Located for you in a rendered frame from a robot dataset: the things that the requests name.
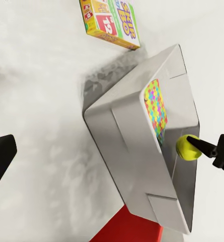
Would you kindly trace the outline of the board game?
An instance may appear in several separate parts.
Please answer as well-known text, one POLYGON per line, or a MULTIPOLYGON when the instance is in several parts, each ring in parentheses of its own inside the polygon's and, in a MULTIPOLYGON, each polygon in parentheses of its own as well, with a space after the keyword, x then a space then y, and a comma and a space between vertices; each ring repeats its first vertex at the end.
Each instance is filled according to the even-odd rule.
POLYGON ((157 137, 157 140, 160 146, 163 145, 164 133, 165 133, 165 127, 157 137))
POLYGON ((133 5, 127 0, 80 0, 86 33, 136 50, 140 40, 133 5))

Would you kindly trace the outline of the jigsaw puzzle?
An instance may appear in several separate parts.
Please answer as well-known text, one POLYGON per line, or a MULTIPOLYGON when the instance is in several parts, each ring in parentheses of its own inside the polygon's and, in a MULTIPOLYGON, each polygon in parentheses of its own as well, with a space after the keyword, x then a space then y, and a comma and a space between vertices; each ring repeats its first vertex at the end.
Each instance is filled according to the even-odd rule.
POLYGON ((144 102, 150 116, 156 136, 161 133, 168 123, 166 110, 158 79, 150 82, 144 91, 144 102))

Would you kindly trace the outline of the toy box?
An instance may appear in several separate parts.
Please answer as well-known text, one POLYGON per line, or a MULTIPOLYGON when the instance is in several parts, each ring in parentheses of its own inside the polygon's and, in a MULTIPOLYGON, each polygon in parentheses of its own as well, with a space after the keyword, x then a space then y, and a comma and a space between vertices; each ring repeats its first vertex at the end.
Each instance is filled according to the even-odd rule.
POLYGON ((184 135, 199 138, 200 124, 179 43, 139 63, 84 117, 128 211, 189 236, 197 159, 183 160, 175 144, 184 135), (162 146, 144 102, 154 79, 168 119, 162 146))

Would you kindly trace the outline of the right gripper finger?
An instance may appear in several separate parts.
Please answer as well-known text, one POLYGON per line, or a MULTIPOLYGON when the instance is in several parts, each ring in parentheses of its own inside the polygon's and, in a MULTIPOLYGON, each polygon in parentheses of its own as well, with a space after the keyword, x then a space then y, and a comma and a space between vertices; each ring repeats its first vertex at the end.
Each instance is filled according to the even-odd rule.
POLYGON ((208 144, 204 141, 200 141, 199 139, 193 138, 191 136, 187 137, 187 140, 193 144, 197 149, 199 149, 202 154, 205 154, 209 158, 215 158, 217 156, 216 146, 208 144))

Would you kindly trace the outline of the tennis ball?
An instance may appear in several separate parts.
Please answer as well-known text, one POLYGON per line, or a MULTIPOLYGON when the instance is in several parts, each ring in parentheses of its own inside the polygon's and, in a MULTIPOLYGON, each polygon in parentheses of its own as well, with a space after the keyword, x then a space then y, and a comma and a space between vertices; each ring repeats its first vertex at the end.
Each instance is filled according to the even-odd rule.
POLYGON ((183 160, 193 161, 199 158, 202 152, 187 140, 188 136, 198 139, 198 137, 193 135, 184 135, 176 141, 175 148, 183 160))

